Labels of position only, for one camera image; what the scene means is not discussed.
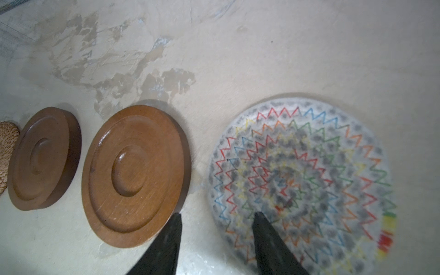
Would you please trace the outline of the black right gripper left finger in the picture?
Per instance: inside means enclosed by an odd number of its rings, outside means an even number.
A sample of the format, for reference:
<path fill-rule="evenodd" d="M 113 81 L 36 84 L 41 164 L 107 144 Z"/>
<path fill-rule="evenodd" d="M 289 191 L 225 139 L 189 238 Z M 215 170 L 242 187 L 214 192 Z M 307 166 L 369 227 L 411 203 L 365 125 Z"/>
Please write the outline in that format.
<path fill-rule="evenodd" d="M 182 218 L 174 213 L 128 275 L 175 275 L 182 236 Z"/>

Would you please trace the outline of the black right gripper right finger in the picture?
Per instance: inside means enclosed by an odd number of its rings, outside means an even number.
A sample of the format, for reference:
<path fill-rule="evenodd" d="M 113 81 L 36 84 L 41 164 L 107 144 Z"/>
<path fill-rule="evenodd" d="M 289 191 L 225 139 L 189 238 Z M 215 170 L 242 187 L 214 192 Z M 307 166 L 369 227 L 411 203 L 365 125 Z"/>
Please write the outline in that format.
<path fill-rule="evenodd" d="M 260 275 L 308 275 L 262 212 L 252 224 L 257 270 Z"/>

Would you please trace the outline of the white multicolour woven coaster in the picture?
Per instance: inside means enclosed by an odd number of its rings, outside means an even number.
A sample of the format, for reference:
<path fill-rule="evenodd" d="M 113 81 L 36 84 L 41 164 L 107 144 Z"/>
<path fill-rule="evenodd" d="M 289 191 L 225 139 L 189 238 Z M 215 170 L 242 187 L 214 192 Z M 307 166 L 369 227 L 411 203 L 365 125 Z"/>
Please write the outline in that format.
<path fill-rule="evenodd" d="M 393 244 L 386 153 L 359 120 L 327 103 L 287 97 L 248 108 L 215 145 L 207 180 L 219 233 L 252 273 L 256 212 L 311 275 L 370 275 Z"/>

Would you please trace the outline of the large brown wooden coaster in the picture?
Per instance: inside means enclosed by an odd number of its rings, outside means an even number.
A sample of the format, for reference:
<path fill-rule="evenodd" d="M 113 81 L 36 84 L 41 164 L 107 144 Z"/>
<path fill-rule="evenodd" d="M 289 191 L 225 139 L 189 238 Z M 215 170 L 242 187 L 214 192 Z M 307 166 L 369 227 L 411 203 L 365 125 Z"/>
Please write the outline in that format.
<path fill-rule="evenodd" d="M 184 130 L 166 112 L 134 105 L 97 131 L 82 172 L 87 220 L 105 243 L 139 246 L 179 210 L 191 178 Z"/>

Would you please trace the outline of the small brown wooden coaster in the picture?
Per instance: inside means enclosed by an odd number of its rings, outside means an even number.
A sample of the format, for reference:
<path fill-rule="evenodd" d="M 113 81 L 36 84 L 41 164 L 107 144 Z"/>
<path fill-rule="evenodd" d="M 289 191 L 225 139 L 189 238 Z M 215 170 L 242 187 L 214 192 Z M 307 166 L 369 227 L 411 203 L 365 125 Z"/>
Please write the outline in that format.
<path fill-rule="evenodd" d="M 23 211 L 56 203 L 69 188 L 81 155 L 74 114 L 56 107 L 38 111 L 19 135 L 8 169 L 8 193 Z"/>

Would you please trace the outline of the woven rattan coaster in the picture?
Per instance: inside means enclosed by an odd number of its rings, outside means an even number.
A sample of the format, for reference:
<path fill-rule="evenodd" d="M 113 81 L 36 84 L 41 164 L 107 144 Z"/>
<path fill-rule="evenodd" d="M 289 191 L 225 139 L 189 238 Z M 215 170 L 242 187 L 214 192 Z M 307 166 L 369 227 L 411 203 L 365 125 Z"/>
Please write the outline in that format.
<path fill-rule="evenodd" d="M 8 185 L 8 167 L 18 137 L 19 129 L 14 123 L 1 122 L 1 194 Z"/>

